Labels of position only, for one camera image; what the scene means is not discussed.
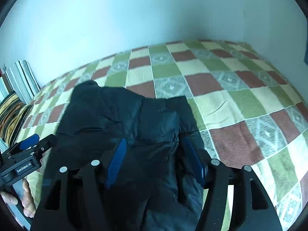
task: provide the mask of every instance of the bedspread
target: bedspread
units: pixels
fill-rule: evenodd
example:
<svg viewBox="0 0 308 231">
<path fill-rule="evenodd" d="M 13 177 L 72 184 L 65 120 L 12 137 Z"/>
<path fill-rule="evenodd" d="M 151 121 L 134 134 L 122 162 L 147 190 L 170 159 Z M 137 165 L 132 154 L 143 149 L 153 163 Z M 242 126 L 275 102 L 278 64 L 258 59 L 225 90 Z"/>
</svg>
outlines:
<svg viewBox="0 0 308 231">
<path fill-rule="evenodd" d="M 55 133 L 74 87 L 87 80 L 150 98 L 186 96 L 204 148 L 227 166 L 249 164 L 284 230 L 308 201 L 308 110 L 296 89 L 248 44 L 186 41 L 120 52 L 72 70 L 44 86 L 17 141 Z M 36 204 L 49 152 L 30 174 Z M 223 230 L 228 229 L 229 186 Z"/>
</svg>

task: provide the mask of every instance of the black puffer garment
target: black puffer garment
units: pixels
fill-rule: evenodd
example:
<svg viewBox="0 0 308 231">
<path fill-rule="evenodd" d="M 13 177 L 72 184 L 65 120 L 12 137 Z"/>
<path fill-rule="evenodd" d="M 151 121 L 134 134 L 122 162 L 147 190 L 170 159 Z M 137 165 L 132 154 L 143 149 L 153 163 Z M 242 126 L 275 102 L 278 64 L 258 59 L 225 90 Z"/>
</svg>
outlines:
<svg viewBox="0 0 308 231">
<path fill-rule="evenodd" d="M 104 192 L 111 227 L 194 230 L 203 188 L 180 148 L 181 135 L 204 148 L 185 97 L 149 99 L 125 88 L 101 88 L 94 81 L 80 84 L 56 133 L 58 144 L 45 170 L 43 197 L 60 167 L 83 167 L 125 138 L 127 153 L 117 181 Z"/>
</svg>

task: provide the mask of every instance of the bed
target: bed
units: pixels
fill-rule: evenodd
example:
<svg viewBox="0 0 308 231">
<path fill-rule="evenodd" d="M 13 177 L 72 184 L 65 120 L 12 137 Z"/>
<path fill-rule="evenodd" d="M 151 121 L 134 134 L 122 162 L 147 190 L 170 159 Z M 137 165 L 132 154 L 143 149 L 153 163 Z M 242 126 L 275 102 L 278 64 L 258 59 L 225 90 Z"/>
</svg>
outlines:
<svg viewBox="0 0 308 231">
<path fill-rule="evenodd" d="M 120 52 L 72 70 L 45 85 L 17 141 L 55 133 L 75 86 L 87 80 L 125 87 L 149 98 L 186 96 L 204 148 L 227 166 L 251 165 L 284 230 L 308 201 L 308 110 L 297 90 L 250 45 L 178 41 Z M 36 204 L 48 155 L 28 175 Z M 204 191 L 205 202 L 207 191 Z M 228 230 L 229 186 L 223 230 Z"/>
</svg>

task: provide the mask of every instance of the plaid blanket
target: plaid blanket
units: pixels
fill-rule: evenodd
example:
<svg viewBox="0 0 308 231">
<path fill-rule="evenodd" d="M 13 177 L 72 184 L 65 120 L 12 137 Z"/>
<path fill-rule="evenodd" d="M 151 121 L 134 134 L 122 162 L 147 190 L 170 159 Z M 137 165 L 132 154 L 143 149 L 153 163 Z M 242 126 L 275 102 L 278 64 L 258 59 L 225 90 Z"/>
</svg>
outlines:
<svg viewBox="0 0 308 231">
<path fill-rule="evenodd" d="M 308 110 L 296 89 L 248 44 L 172 42 L 133 49 L 72 70 L 43 87 L 18 141 L 55 133 L 75 86 L 125 87 L 151 98 L 184 95 L 204 148 L 227 166 L 249 164 L 263 183 L 284 230 L 308 201 Z M 28 176 L 36 203 L 44 169 Z M 223 230 L 228 230 L 229 186 Z"/>
</svg>

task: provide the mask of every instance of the human hand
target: human hand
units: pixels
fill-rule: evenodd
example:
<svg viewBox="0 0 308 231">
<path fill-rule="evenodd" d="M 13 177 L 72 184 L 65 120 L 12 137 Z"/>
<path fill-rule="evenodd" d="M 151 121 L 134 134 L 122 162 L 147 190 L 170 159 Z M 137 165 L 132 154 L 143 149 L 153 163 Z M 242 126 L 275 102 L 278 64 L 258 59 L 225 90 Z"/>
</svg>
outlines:
<svg viewBox="0 0 308 231">
<path fill-rule="evenodd" d="M 23 189 L 24 189 L 24 195 L 22 198 L 22 205 L 24 207 L 23 213 L 25 216 L 33 218 L 36 212 L 36 206 L 34 204 L 34 199 L 31 195 L 29 183 L 25 178 L 23 178 Z M 18 200 L 14 196 L 10 195 L 8 192 L 1 191 L 0 194 L 6 204 L 17 205 Z"/>
</svg>

